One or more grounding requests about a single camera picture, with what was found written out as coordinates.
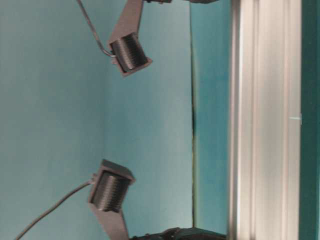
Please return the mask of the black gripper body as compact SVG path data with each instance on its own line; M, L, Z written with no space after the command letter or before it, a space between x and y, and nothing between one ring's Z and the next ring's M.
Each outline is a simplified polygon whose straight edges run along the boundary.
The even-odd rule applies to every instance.
M225 234L201 228L169 228L163 232L133 236L131 240L226 240Z
M145 0L145 1L148 3L156 2L159 4L170 4L172 2L172 0ZM210 4L213 2L217 2L219 0L185 0L185 1L188 1L188 2L194 3L194 4Z

